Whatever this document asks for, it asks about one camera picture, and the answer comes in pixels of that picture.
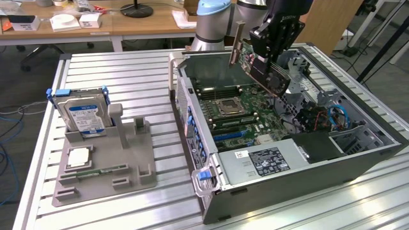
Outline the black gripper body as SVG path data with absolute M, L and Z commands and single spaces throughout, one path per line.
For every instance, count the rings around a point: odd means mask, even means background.
M 300 17 L 309 12 L 311 0 L 268 0 L 264 22 L 268 23 L 268 55 L 278 57 L 300 35 L 306 23 Z

